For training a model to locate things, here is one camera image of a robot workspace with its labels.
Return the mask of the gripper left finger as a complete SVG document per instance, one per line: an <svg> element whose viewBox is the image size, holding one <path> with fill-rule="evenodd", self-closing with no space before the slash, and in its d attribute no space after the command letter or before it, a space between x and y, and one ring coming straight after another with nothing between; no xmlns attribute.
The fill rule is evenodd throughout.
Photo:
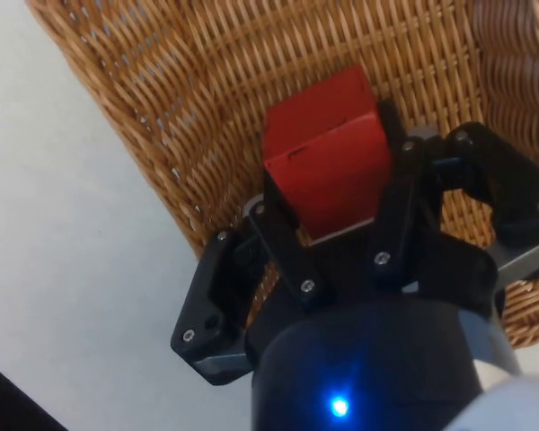
<svg viewBox="0 0 539 431"><path fill-rule="evenodd" d="M205 246L170 346L212 385L253 371L280 332L331 300L296 237L297 217L269 174L235 227Z"/></svg>

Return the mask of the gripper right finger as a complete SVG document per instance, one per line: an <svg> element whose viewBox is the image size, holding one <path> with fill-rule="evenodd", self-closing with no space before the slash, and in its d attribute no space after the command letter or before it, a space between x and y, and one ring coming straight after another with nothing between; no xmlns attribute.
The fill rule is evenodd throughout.
<svg viewBox="0 0 539 431"><path fill-rule="evenodd" d="M377 108L393 162L369 240L368 274L377 288L416 282L424 295L493 296L539 278L539 166L479 122L446 136L411 136L392 101ZM441 232L450 190L490 207L490 249Z"/></svg>

